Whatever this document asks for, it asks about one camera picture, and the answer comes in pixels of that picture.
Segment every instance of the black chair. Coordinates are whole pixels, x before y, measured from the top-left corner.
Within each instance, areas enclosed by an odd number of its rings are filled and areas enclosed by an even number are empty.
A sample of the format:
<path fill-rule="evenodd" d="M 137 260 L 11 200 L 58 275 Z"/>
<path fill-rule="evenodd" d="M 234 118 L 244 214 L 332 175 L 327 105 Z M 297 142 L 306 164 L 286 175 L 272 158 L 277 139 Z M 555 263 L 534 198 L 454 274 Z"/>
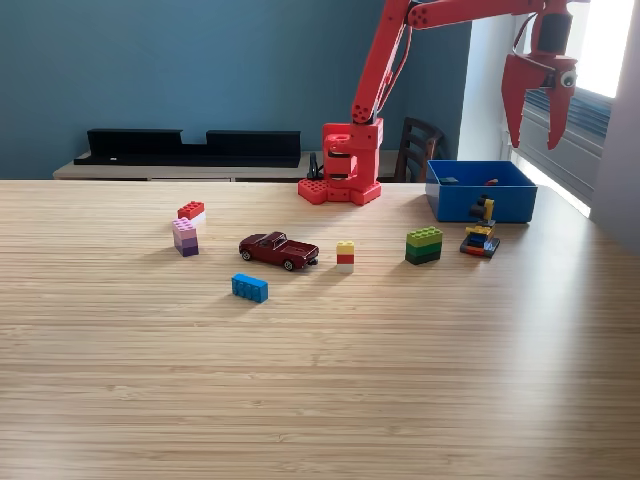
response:
<path fill-rule="evenodd" d="M 394 182 L 408 183 L 407 177 L 409 183 L 426 182 L 427 161 L 436 157 L 443 138 L 440 129 L 415 118 L 405 118 Z"/>

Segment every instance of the blue box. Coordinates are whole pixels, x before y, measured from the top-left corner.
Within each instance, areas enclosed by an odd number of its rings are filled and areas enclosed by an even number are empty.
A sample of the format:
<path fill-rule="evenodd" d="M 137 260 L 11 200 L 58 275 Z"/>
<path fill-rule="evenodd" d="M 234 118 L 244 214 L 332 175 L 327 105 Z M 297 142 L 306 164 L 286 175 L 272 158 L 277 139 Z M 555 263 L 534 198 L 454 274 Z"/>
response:
<path fill-rule="evenodd" d="M 234 295 L 263 303 L 269 298 L 269 284 L 264 280 L 236 273 L 231 278 L 231 291 Z"/>
<path fill-rule="evenodd" d="M 496 222 L 531 221 L 538 187 L 513 163 L 430 160 L 427 165 L 427 199 L 439 222 L 477 222 L 469 210 L 481 195 L 495 200 Z M 439 179 L 445 177 L 455 177 L 459 183 L 442 185 Z M 494 178 L 498 185 L 484 186 Z"/>

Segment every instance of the yellow lego brick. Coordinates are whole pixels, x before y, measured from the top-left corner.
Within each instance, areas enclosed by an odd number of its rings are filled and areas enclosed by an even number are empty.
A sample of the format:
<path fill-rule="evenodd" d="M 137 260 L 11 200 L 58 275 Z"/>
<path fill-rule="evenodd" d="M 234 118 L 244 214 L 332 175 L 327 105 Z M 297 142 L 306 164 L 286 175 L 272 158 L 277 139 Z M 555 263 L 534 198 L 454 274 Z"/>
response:
<path fill-rule="evenodd" d="M 486 202 L 484 202 L 484 208 L 486 209 L 486 213 L 484 215 L 484 219 L 485 220 L 491 220 L 491 217 L 493 217 L 493 207 L 495 205 L 495 202 L 493 200 L 487 199 Z"/>
<path fill-rule="evenodd" d="M 407 234 L 407 243 L 412 247 L 426 247 L 434 243 L 442 243 L 442 231 L 436 227 L 414 230 Z"/>
<path fill-rule="evenodd" d="M 475 227 L 467 227 L 467 235 L 469 235 L 470 233 L 477 233 L 480 235 L 492 235 L 493 231 L 495 230 L 494 228 L 490 228 L 490 227 L 479 227 L 479 226 L 475 226 Z"/>
<path fill-rule="evenodd" d="M 356 244 L 352 241 L 341 241 L 336 246 L 336 254 L 338 255 L 355 255 Z"/>

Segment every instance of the purple lego brick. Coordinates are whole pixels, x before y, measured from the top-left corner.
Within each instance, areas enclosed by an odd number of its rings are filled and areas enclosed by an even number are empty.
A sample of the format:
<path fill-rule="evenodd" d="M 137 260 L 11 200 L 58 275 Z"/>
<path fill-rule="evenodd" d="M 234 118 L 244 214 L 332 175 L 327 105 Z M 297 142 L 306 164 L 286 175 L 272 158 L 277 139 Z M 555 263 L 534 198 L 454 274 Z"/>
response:
<path fill-rule="evenodd" d="M 176 247 L 182 247 L 182 248 L 186 248 L 186 247 L 197 247 L 198 246 L 198 239 L 197 238 L 180 238 L 180 236 L 177 233 L 173 233 L 173 244 Z"/>
<path fill-rule="evenodd" d="M 173 233 L 177 234 L 182 240 L 186 238 L 196 238 L 197 233 L 193 224 L 186 218 L 178 218 L 172 222 Z"/>
<path fill-rule="evenodd" d="M 182 240 L 182 243 L 180 245 L 182 248 L 190 248 L 190 247 L 197 247 L 198 246 L 198 239 L 197 238 L 187 238 Z"/>
<path fill-rule="evenodd" d="M 198 251 L 198 247 L 186 247 L 186 248 L 176 247 L 176 248 L 180 252 L 180 255 L 182 255 L 183 257 L 192 257 L 193 255 L 198 255 L 198 253 L 200 253 Z"/>

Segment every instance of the toy car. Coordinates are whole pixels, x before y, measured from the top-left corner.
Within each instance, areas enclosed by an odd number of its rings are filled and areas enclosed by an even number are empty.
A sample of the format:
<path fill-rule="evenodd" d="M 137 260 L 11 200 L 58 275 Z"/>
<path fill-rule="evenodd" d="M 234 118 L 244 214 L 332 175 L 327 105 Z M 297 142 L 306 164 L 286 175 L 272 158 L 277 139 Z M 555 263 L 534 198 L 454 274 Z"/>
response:
<path fill-rule="evenodd" d="M 318 247 L 289 240 L 282 232 L 251 235 L 240 242 L 239 250 L 246 261 L 255 258 L 273 265 L 282 265 L 290 272 L 318 264 Z"/>

